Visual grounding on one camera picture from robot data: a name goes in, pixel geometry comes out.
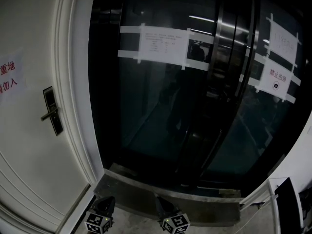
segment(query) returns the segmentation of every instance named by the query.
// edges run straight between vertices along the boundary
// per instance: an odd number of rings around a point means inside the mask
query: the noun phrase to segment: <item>white door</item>
[[[52,232],[88,185],[65,132],[56,136],[51,121],[40,120],[48,112],[43,90],[55,85],[51,56],[55,3],[0,0],[0,57],[21,50],[20,79],[25,83],[5,102],[0,99],[0,202]]]

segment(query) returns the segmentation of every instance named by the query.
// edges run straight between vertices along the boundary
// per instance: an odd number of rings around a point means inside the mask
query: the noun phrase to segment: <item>white paper sign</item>
[[[297,55],[297,38],[278,25],[271,21],[270,44],[269,49],[294,64]]]
[[[0,58],[0,106],[26,88],[22,53],[18,51]]]
[[[141,26],[138,59],[185,65],[190,31]]]
[[[255,88],[285,100],[292,75],[291,71],[267,58],[260,84]]]

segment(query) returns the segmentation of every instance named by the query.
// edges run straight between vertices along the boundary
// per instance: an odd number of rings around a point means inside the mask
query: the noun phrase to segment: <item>concrete step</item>
[[[142,176],[142,174],[138,174],[135,171],[132,171],[124,166],[118,165],[113,163],[109,168],[109,171],[114,172],[115,174],[122,175],[119,179],[123,179],[123,177],[130,178],[130,183],[132,184],[133,181],[138,181],[139,183],[136,186],[142,187],[144,189],[150,191],[158,191],[157,193],[171,193],[179,192],[184,194],[189,194],[194,197],[195,195],[204,196],[207,198],[213,198],[214,201],[217,198],[223,198],[221,202],[241,202],[243,198],[241,197],[240,190],[234,189],[220,189],[220,188],[203,188],[203,187],[192,187],[190,188],[188,185],[180,184],[166,184],[166,189],[163,188],[163,181],[159,183],[159,181],[153,180],[153,184],[150,185],[151,179],[146,176]]]
[[[114,196],[116,206],[131,213],[158,219],[155,196],[158,195],[186,213],[193,226],[225,227],[240,221],[239,203],[232,198],[213,198],[177,193],[149,186],[109,170],[98,183],[97,198]]]

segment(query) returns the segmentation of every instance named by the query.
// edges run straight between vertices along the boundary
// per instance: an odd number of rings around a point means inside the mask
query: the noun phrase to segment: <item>door handle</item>
[[[47,118],[50,118],[52,115],[54,115],[55,113],[57,113],[59,111],[59,109],[55,106],[51,106],[50,107],[50,112],[48,112],[47,114],[45,114],[44,116],[41,117],[41,121],[46,120]]]
[[[45,104],[48,109],[48,113],[41,117],[41,121],[50,118],[54,132],[58,136],[63,132],[62,123],[59,118],[59,109],[54,98],[53,88],[49,87],[43,91]]]

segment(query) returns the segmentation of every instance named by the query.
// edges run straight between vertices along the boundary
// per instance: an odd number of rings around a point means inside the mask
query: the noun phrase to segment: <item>white wall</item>
[[[298,192],[306,189],[312,182],[312,113],[295,145],[268,179],[285,177],[291,177]],[[268,192],[263,188],[268,188],[268,179],[242,200],[241,204],[261,202],[267,198]]]

